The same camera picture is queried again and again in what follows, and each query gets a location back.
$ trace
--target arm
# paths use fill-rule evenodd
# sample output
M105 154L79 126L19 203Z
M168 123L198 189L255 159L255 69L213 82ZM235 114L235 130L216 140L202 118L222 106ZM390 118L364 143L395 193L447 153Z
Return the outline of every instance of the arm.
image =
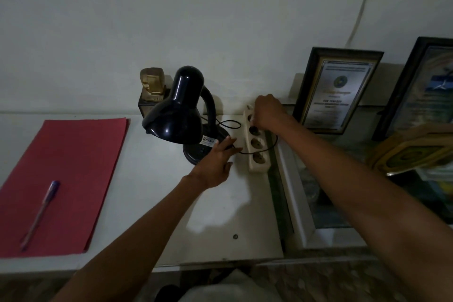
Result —
M78 271L53 299L57 301L124 301L136 294L148 278L170 236L200 194L228 178L230 156L241 148L227 137L154 208Z
M284 139L379 258L423 299L453 299L453 231L420 202L286 114L272 95L253 124Z

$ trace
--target white desk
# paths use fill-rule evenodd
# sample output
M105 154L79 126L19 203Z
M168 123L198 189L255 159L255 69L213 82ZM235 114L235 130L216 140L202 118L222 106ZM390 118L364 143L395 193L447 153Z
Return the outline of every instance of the white desk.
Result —
M0 184L3 185L45 119L117 118L123 115L0 114ZM77 270L156 205L193 167L182 145L144 132L131 119L91 245L84 254L0 259L0 274ZM241 116L221 119L241 120ZM243 143L243 129L227 129ZM266 174L249 174L246 156L233 159L229 179L205 191L182 218L157 266L282 258Z

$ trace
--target logo emblem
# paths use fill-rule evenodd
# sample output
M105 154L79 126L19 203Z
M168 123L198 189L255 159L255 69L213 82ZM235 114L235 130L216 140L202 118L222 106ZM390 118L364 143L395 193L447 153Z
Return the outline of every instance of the logo emblem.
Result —
M339 76L337 79L333 81L333 86L336 88L342 88L348 82L348 78L346 76Z

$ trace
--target lamp base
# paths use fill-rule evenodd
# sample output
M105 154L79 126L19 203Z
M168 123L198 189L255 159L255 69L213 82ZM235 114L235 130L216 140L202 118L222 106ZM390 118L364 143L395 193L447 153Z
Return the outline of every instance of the lamp base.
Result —
M222 142L229 134L222 128L220 125L217 125L217 139L219 142ZM203 135L207 136L207 124L203 124ZM202 145L201 143L196 143L194 145L183 145L184 156L187 160L193 165L196 165L204 158L210 151L212 147Z

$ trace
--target framed certificate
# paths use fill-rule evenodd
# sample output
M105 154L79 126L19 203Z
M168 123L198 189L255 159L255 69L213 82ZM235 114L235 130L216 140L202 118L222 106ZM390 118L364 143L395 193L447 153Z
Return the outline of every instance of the framed certificate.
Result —
M453 39L419 37L373 134L453 121Z
M343 134L383 54L313 47L294 118L318 134Z

